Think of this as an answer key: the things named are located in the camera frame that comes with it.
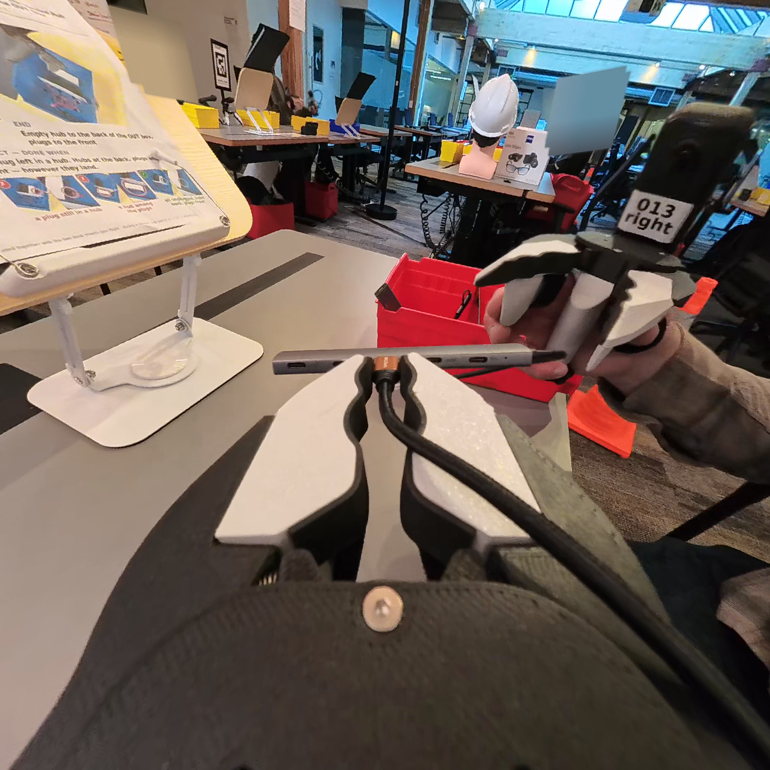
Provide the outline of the black pole round base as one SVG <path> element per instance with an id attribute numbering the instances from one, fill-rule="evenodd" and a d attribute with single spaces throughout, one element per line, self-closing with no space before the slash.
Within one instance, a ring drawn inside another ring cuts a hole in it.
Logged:
<path id="1" fill-rule="evenodd" d="M 389 125 L 387 138 L 383 148 L 383 158 L 380 163 L 380 198 L 378 202 L 371 202 L 365 206 L 366 214 L 375 220 L 393 221 L 397 217 L 397 210 L 386 204 L 388 177 L 390 171 L 390 155 L 393 148 L 393 138 L 396 131 L 396 112 L 399 100 L 399 88 L 403 69 L 403 57 L 407 43 L 407 27 L 409 21 L 410 1 L 403 2 L 403 14 L 401 29 L 399 32 L 399 45 L 397 51 L 396 72 L 393 82 L 393 95 L 389 111 Z"/>

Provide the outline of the person's right hand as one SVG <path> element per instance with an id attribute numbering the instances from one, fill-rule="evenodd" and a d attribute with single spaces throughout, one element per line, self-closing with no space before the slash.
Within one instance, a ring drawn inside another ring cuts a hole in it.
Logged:
<path id="1" fill-rule="evenodd" d="M 573 290 L 573 276 L 566 276 L 559 294 L 553 301 L 540 307 L 533 307 L 521 316 L 511 326 L 501 322 L 502 304 L 505 288 L 496 290 L 486 305 L 484 314 L 484 328 L 492 344 L 520 343 L 534 350 L 544 351 L 547 342 L 557 322 L 560 320 L 563 308 L 567 305 Z M 602 318 L 597 319 L 591 331 L 585 336 L 582 346 L 578 348 L 569 363 L 564 361 L 550 361 L 536 363 L 522 371 L 536 380 L 558 381 L 567 379 L 574 374 L 583 376 L 587 373 L 587 363 L 593 349 L 599 344 L 602 335 Z"/>

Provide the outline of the silver rounded usb hub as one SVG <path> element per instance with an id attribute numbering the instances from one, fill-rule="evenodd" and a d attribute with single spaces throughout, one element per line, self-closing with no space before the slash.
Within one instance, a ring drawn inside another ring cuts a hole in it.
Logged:
<path id="1" fill-rule="evenodd" d="M 416 353 L 444 370 L 470 371 L 528 367 L 550 355 L 547 351 L 535 351 L 520 344 L 283 351 L 275 355 L 273 369 L 276 375 L 326 373 L 356 355 L 374 360 L 379 357 L 399 359 L 410 353 Z"/>

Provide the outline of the light wooden board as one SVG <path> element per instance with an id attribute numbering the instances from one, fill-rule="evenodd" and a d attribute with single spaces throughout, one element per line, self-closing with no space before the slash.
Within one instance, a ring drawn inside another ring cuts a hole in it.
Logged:
<path id="1" fill-rule="evenodd" d="M 93 278 L 73 280 L 64 284 L 61 290 L 39 291 L 22 298 L 1 294 L 2 316 L 41 305 L 58 294 L 77 294 L 90 290 L 98 284 L 120 281 L 127 276 L 146 272 L 158 265 L 181 260 L 184 256 L 221 249 L 226 245 L 238 243 L 245 237 L 253 221 L 248 203 L 199 130 L 193 126 L 174 99 L 157 95 L 145 95 L 145 97 L 160 125 L 176 144 L 182 165 L 191 170 L 196 179 L 203 183 L 210 198 L 228 217 L 229 233 L 216 242 L 197 247 L 184 246 L 179 241 L 166 241 L 163 244 L 164 252 L 158 256 L 144 258 L 132 265 L 115 267 Z"/>

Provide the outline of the laminated instruction sheet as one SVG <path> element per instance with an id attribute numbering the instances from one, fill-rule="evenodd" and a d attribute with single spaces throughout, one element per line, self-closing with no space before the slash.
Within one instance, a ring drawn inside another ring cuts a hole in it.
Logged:
<path id="1" fill-rule="evenodd" d="M 229 218 L 70 2 L 2 2 L 2 294 L 207 248 Z"/>

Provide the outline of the mannequin head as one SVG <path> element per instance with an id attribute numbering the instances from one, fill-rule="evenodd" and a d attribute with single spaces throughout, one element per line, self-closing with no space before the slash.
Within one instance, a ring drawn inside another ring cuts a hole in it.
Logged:
<path id="1" fill-rule="evenodd" d="M 495 152 L 503 138 L 503 135 L 486 136 L 472 130 L 470 150 L 460 160 L 458 173 L 461 176 L 491 180 L 496 173 Z"/>

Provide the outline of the small document stand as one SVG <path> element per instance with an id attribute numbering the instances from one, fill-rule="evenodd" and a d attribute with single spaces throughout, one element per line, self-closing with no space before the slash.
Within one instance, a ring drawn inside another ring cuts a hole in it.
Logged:
<path id="1" fill-rule="evenodd" d="M 275 82 L 275 67 L 290 38 L 286 33 L 260 23 L 253 35 L 252 43 L 245 58 L 244 67 L 237 76 L 237 109 L 270 110 L 269 102 Z"/>
<path id="2" fill-rule="evenodd" d="M 359 72 L 344 99 L 337 108 L 336 118 L 330 121 L 330 133 L 340 134 L 354 140 L 361 139 L 357 128 L 357 117 L 361 110 L 363 98 L 376 80 L 375 75 Z"/>

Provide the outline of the person's dark trousers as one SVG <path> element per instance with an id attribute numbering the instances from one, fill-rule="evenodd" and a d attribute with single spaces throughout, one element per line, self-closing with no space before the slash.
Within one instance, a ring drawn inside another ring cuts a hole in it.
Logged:
<path id="1" fill-rule="evenodd" d="M 768 563 L 726 545 L 670 537 L 628 545 L 677 630 L 724 672 L 741 662 L 745 654 L 738 651 L 736 632 L 717 620 L 721 586 Z"/>

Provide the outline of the white hard hat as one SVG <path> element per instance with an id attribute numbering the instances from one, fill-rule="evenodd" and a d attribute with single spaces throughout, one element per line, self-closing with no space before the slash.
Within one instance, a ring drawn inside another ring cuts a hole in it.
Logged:
<path id="1" fill-rule="evenodd" d="M 505 136 L 515 125 L 519 91 L 507 73 L 488 80 L 470 106 L 469 121 L 475 135 L 487 139 Z"/>

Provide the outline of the thick black cable orange plug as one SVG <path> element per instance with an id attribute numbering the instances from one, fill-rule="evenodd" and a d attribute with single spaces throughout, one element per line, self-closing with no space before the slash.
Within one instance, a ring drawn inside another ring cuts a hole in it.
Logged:
<path id="1" fill-rule="evenodd" d="M 406 372 L 406 357 L 378 357 L 373 364 L 373 384 L 379 394 L 380 416 L 390 433 L 414 454 L 448 473 L 522 528 L 635 632 L 693 691 L 708 699 L 731 723 L 735 735 L 753 746 L 756 755 L 762 758 L 762 767 L 768 768 L 767 723 L 683 634 L 650 610 L 616 573 L 602 565 L 570 534 L 482 470 L 399 419 L 392 395 L 396 383 L 405 383 Z"/>

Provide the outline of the person's right forearm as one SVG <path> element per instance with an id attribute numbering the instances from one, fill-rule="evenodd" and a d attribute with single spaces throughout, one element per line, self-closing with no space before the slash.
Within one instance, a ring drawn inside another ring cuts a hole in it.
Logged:
<path id="1" fill-rule="evenodd" d="M 683 461 L 769 482 L 769 380 L 722 361 L 672 318 L 640 353 L 612 352 L 592 371 L 622 416 L 646 424 Z"/>

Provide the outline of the black white marker tag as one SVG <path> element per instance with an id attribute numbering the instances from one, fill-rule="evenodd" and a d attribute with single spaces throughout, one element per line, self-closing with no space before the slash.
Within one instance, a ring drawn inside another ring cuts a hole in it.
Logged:
<path id="1" fill-rule="evenodd" d="M 225 43 L 211 38 L 209 40 L 213 63 L 214 83 L 220 91 L 232 91 L 232 73 L 229 61 L 229 47 Z"/>

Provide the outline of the white printed box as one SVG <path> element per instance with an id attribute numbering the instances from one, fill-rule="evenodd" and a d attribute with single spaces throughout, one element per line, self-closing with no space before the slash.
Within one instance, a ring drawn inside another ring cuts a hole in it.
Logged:
<path id="1" fill-rule="evenodd" d="M 537 188 L 546 172 L 550 152 L 547 131 L 516 127 L 506 136 L 493 179 L 500 183 Z"/>

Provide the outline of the red plastic bin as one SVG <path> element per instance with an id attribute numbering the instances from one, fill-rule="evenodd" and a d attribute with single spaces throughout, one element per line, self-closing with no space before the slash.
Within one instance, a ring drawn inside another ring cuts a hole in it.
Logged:
<path id="1" fill-rule="evenodd" d="M 484 312 L 501 286 L 477 288 L 474 278 L 478 271 L 440 259 L 402 255 L 386 280 L 401 308 L 390 313 L 377 303 L 377 345 L 487 344 Z"/>

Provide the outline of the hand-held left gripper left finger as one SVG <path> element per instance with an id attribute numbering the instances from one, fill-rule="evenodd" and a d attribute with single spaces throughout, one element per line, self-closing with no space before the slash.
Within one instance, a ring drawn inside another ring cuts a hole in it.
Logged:
<path id="1" fill-rule="evenodd" d="M 373 359 L 353 355 L 278 409 L 217 526 L 218 544 L 308 551 L 335 580 L 357 579 L 372 386 Z"/>

